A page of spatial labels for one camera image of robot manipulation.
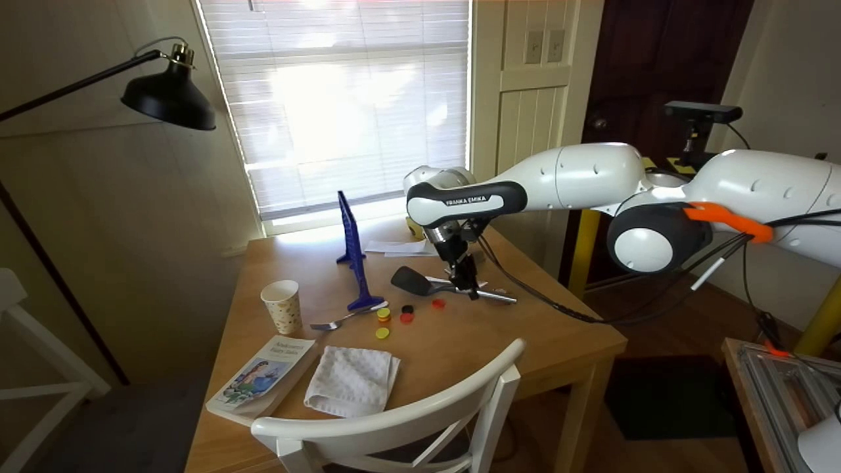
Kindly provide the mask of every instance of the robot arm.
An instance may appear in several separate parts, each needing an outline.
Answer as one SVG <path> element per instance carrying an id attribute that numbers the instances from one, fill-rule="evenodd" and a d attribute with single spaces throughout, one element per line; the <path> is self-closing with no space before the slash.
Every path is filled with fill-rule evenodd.
<path id="1" fill-rule="evenodd" d="M 408 216 L 426 227 L 440 259 L 457 268 L 490 218 L 519 210 L 602 210 L 611 216 L 610 254 L 628 271 L 682 266 L 712 227 L 741 230 L 841 268 L 828 222 L 841 212 L 841 167 L 777 151 L 723 151 L 690 181 L 647 174 L 631 143 L 573 143 L 526 158 L 464 187 L 431 181 L 408 188 Z M 831 212 L 819 226 L 765 222 Z"/>

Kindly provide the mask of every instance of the window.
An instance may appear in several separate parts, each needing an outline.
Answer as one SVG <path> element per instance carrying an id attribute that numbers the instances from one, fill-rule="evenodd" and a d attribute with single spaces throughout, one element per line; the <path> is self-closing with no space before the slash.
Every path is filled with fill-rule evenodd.
<path id="1" fill-rule="evenodd" d="M 464 164 L 467 0 L 197 0 L 262 218 Z"/>

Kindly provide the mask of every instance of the blue object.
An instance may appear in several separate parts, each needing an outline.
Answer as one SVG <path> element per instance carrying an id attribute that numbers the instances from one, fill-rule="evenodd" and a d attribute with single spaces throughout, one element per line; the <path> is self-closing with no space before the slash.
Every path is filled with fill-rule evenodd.
<path id="1" fill-rule="evenodd" d="M 359 230 L 358 230 L 358 218 L 352 216 L 343 192 L 338 192 L 338 210 L 342 210 L 342 226 L 343 226 L 343 254 L 335 259 L 338 266 L 348 266 L 352 276 L 358 279 L 359 297 L 347 305 L 348 313 L 363 313 L 383 301 L 383 297 L 372 297 L 368 290 L 368 279 L 366 279 L 366 254 L 359 247 Z"/>

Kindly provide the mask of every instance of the floor lamp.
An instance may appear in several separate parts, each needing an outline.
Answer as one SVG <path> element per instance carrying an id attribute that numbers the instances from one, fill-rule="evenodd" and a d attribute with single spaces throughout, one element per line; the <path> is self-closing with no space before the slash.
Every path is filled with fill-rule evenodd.
<path id="1" fill-rule="evenodd" d="M 162 55 L 161 49 L 150 49 L 158 41 L 172 41 L 171 55 Z M 79 79 L 74 84 L 65 84 L 59 88 L 53 88 L 41 97 L 26 99 L 16 108 L 0 110 L 0 122 L 8 117 L 16 117 L 30 108 L 38 108 L 44 103 L 53 103 L 58 97 L 65 97 L 76 88 L 92 87 L 107 75 L 116 75 L 120 70 L 136 68 L 142 62 L 164 58 L 168 66 L 162 74 L 153 74 L 153 75 L 138 75 L 134 82 L 129 82 L 126 91 L 122 91 L 122 105 L 153 116 L 158 121 L 164 122 L 176 122 L 176 125 L 185 125 L 185 128 L 201 128 L 210 130 L 213 125 L 213 110 L 210 103 L 201 97 L 201 91 L 189 82 L 189 70 L 191 70 L 191 49 L 183 40 L 179 36 L 162 36 L 154 40 L 145 47 L 138 47 L 129 61 L 116 62 L 100 74 L 92 74 L 87 79 Z M 83 313 L 83 308 L 79 305 L 79 300 L 74 297 L 70 285 L 65 284 L 65 279 L 59 276 L 59 271 L 55 268 L 53 258 L 46 254 L 46 250 L 41 247 L 41 241 L 37 238 L 37 233 L 30 230 L 30 226 L 26 222 L 20 206 L 12 202 L 12 196 L 8 195 L 4 184 L 0 181 L 0 202 L 8 210 L 8 216 L 12 218 L 12 222 L 17 226 L 17 230 L 23 233 L 26 244 L 33 250 L 37 259 L 44 266 L 44 271 L 50 273 L 50 279 L 55 281 L 58 290 L 62 293 L 62 300 L 70 305 L 74 314 L 79 317 L 79 323 L 83 326 L 83 330 L 88 333 L 88 339 L 97 343 L 97 350 L 101 351 L 105 363 L 111 364 L 111 369 L 116 373 L 116 377 L 120 384 L 129 384 L 126 369 L 120 368 L 120 363 L 112 357 L 112 351 L 107 350 L 105 339 L 100 336 L 100 330 L 92 326 L 88 314 Z"/>

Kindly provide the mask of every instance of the lamp arm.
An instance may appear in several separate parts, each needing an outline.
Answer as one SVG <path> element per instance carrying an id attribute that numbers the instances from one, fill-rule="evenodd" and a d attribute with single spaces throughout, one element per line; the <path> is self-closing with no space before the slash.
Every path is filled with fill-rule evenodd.
<path id="1" fill-rule="evenodd" d="M 0 121 L 8 121 L 8 117 L 12 117 L 12 116 L 20 116 L 20 112 L 26 112 L 26 110 L 30 110 L 30 108 L 38 108 L 38 105 L 44 105 L 44 103 L 53 103 L 53 99 L 58 99 L 58 97 L 62 97 L 62 95 L 70 95 L 70 91 L 76 91 L 76 88 L 83 88 L 83 87 L 88 87 L 88 84 L 105 82 L 107 75 L 116 75 L 116 74 L 129 70 L 129 68 L 136 68 L 136 66 L 150 62 L 150 61 L 154 61 L 154 58 L 161 58 L 161 49 L 146 49 L 146 53 L 130 55 L 129 61 L 116 62 L 116 66 L 111 66 L 111 68 L 105 68 L 105 70 L 100 70 L 100 74 L 92 74 L 92 75 L 87 75 L 87 79 L 79 79 L 79 82 L 74 82 L 74 84 L 65 84 L 65 87 L 59 87 L 59 88 L 53 88 L 53 91 L 37 97 L 37 99 L 28 99 L 28 103 L 20 103 L 20 105 L 16 105 L 16 108 L 3 110 L 3 112 L 0 112 Z"/>

